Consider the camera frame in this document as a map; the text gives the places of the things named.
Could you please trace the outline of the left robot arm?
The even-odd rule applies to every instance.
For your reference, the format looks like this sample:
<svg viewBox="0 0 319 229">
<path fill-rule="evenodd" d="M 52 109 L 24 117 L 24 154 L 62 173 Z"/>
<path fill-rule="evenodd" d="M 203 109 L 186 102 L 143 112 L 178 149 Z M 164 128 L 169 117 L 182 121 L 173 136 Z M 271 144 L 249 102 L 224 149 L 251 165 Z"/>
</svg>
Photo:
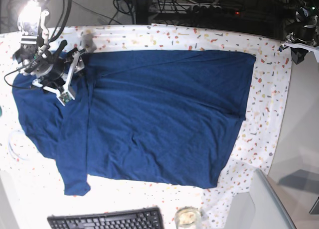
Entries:
<svg viewBox="0 0 319 229">
<path fill-rule="evenodd" d="M 287 25 L 285 42 L 279 51 L 291 50 L 292 61 L 298 65 L 312 52 L 319 60 L 319 0 L 290 0 L 294 4 L 294 22 Z"/>
</svg>

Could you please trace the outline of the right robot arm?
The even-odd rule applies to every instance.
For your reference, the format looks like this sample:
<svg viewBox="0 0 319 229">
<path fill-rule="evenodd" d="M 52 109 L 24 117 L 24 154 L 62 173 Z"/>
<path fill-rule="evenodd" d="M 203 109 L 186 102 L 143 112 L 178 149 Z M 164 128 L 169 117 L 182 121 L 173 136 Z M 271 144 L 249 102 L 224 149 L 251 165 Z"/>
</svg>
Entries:
<svg viewBox="0 0 319 229">
<path fill-rule="evenodd" d="M 56 95 L 62 105 L 74 100 L 76 93 L 71 86 L 73 75 L 84 69 L 82 55 L 87 49 L 74 47 L 67 52 L 66 59 L 60 54 L 67 46 L 62 40 L 54 52 L 50 44 L 61 36 L 69 18 L 72 0 L 65 0 L 62 13 L 53 32 L 46 26 L 50 12 L 44 6 L 48 0 L 26 0 L 27 3 L 19 14 L 17 26 L 21 33 L 20 48 L 13 54 L 16 69 L 4 75 L 7 78 L 13 73 L 35 76 L 28 89 L 42 89 Z"/>
</svg>

